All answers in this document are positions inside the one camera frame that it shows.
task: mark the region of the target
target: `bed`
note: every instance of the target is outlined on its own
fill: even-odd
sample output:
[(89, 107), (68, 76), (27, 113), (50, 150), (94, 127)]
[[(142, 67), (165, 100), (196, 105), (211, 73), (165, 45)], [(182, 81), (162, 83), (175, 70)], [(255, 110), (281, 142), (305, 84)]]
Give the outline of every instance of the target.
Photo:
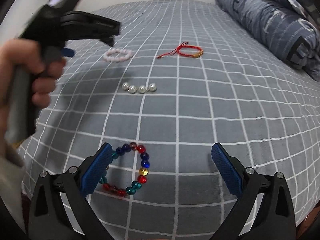
[[(319, 83), (278, 60), (213, 4), (152, 0), (95, 13), (122, 22), (115, 47), (132, 49), (134, 57), (107, 63), (102, 42), (69, 42), (76, 56), (36, 134), (19, 148), (27, 194), (43, 169), (61, 173), (103, 142), (117, 148), (136, 141), (150, 154), (148, 183), (126, 198), (99, 184), (87, 198), (103, 225), (115, 239), (209, 239), (236, 201), (211, 160), (211, 146), (220, 142), (244, 166), (285, 175), (298, 225), (320, 199)], [(201, 46), (203, 56), (156, 58), (183, 41)], [(129, 94), (123, 82), (155, 83), (157, 91)], [(138, 159), (131, 152), (115, 160), (108, 181), (129, 186)]]

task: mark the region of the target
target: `red cord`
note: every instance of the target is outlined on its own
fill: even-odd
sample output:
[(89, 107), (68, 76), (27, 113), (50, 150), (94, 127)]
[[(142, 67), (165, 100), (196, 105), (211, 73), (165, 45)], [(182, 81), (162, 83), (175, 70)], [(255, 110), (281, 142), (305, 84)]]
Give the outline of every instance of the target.
[[(192, 45), (188, 45), (188, 44), (189, 44), (189, 42), (185, 41), (182, 44), (180, 44), (173, 51), (171, 51), (169, 53), (165, 53), (165, 54), (159, 55), (157, 58), (162, 58), (163, 56), (171, 56), (171, 55), (174, 55), (176, 53), (178, 53), (180, 56), (183, 56), (183, 57), (194, 57), (194, 58), (197, 58), (197, 57), (200, 57), (203, 54), (203, 49), (201, 49), (199, 46), (192, 46)], [(196, 54), (185, 54), (185, 53), (180, 52), (180, 49), (182, 49), (182, 48), (197, 49), (197, 50), (199, 50), (199, 52), (197, 52)]]

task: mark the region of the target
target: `yellow bead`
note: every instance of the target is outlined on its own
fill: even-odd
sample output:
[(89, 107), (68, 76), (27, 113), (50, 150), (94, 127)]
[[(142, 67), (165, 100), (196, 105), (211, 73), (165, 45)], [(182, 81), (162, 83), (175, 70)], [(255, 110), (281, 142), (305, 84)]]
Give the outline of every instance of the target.
[(140, 170), (139, 170), (139, 174), (142, 176), (147, 176), (148, 172), (149, 171), (147, 168), (140, 168)]

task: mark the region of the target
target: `red bead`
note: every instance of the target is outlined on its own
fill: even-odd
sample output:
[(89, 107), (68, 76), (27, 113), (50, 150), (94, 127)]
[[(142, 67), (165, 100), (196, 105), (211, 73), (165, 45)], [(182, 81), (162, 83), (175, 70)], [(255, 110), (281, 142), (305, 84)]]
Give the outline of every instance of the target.
[(129, 146), (130, 146), (130, 148), (131, 148), (133, 151), (135, 151), (135, 150), (137, 149), (137, 144), (136, 144), (135, 142), (131, 142), (131, 143), (129, 144)]
[(137, 146), (137, 150), (139, 153), (144, 153), (146, 151), (146, 148), (142, 144), (139, 144)]
[(118, 195), (120, 197), (125, 197), (127, 195), (127, 192), (123, 188), (120, 188), (118, 189)]
[(118, 188), (116, 186), (111, 186), (109, 191), (111, 194), (118, 194)]
[(140, 175), (137, 179), (137, 181), (141, 184), (144, 184), (147, 182), (147, 178), (145, 176)]
[(104, 183), (104, 184), (102, 184), (102, 186), (103, 186), (103, 188), (105, 190), (109, 190), (110, 189), (110, 184), (108, 184), (108, 183)]

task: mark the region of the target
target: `teal bead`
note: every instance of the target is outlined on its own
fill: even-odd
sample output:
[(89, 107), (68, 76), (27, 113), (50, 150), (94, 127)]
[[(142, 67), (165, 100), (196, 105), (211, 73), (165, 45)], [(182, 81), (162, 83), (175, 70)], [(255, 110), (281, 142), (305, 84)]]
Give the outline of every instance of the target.
[(112, 159), (116, 160), (119, 158), (119, 154), (116, 151), (112, 151)]
[(137, 182), (136, 180), (131, 183), (131, 186), (134, 189), (141, 189), (141, 187), (142, 187), (141, 183)]
[(133, 187), (127, 187), (125, 191), (128, 195), (133, 195), (134, 193), (136, 193), (136, 190)]
[(108, 180), (105, 177), (101, 177), (101, 179), (99, 180), (99, 183), (100, 184), (105, 184), (105, 183), (108, 183)]

